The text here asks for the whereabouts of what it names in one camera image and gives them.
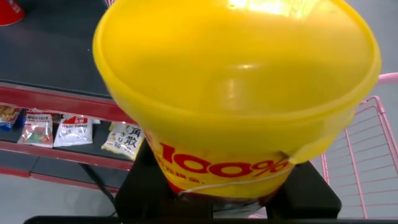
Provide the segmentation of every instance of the pink shopping cart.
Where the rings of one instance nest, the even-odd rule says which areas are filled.
[[[379,76],[379,83],[393,80],[398,73]],[[360,104],[353,122],[312,164],[340,198],[339,218],[398,218],[398,147],[378,96]]]

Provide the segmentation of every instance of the wire grid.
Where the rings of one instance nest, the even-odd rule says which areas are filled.
[[[397,144],[377,96],[313,165],[340,198],[339,218],[398,218]]]

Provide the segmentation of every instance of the black shelf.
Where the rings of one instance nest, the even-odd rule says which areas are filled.
[[[0,167],[30,171],[38,157],[28,154],[0,150]]]
[[[129,171],[90,166],[108,187],[120,188]],[[40,157],[31,173],[94,184],[77,162]]]
[[[111,98],[93,60],[102,0],[18,0],[26,15],[0,27],[0,82]]]
[[[88,154],[92,156],[100,156],[110,159],[118,159],[122,161],[130,161],[126,156],[115,154],[113,152],[109,152],[101,149],[101,146],[105,143],[108,138],[108,128],[111,123],[107,121],[101,121],[101,124],[93,125],[93,144],[85,144],[81,146],[67,146],[67,147],[56,147],[49,150],[60,150],[60,151],[70,151],[77,152],[82,154]],[[55,139],[55,135],[57,133],[57,126],[53,126],[53,136]],[[14,126],[10,131],[0,130],[0,141],[7,142],[18,142],[19,137],[22,133],[22,126]]]

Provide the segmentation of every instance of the chip bag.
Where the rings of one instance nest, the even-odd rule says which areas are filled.
[[[22,108],[0,105],[0,128],[9,131],[16,122]]]
[[[28,110],[22,135],[18,144],[52,147],[52,115],[41,110]]]
[[[134,160],[143,141],[144,132],[138,125],[117,123],[101,148]]]
[[[93,119],[64,115],[58,127],[54,147],[93,143]]]

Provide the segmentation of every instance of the red object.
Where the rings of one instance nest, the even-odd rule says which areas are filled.
[[[54,113],[78,114],[108,121],[125,121],[137,124],[111,99],[55,90],[0,83],[0,103],[21,108],[39,108]]]
[[[24,15],[24,10],[15,0],[0,0],[0,26],[16,23],[20,21]]]
[[[29,171],[17,170],[8,167],[0,167],[0,174],[13,175],[16,177],[23,177],[23,178],[30,177]]]
[[[79,162],[94,166],[109,167],[112,169],[130,170],[130,168],[132,167],[132,161],[122,161],[119,159],[92,156],[78,152],[70,152],[70,151],[63,151],[57,149],[49,149],[39,146],[30,146],[25,144],[0,141],[0,150],[3,149],[6,149],[7,151],[11,152],[20,152],[33,156],[44,156],[52,159],[61,159],[61,160]]]
[[[64,179],[64,178],[59,178],[59,177],[52,177],[49,175],[36,174],[36,173],[30,173],[30,177],[33,179],[44,180],[44,181],[58,183],[58,184],[67,184],[67,185],[73,185],[73,186],[77,186],[77,187],[85,187],[85,188],[94,189],[94,190],[99,189],[98,186],[95,184],[89,184],[89,183],[81,182],[78,180],[69,180],[69,179]],[[117,193],[119,191],[119,189],[117,189],[115,187],[105,187],[105,188],[108,191],[110,191],[111,193]]]

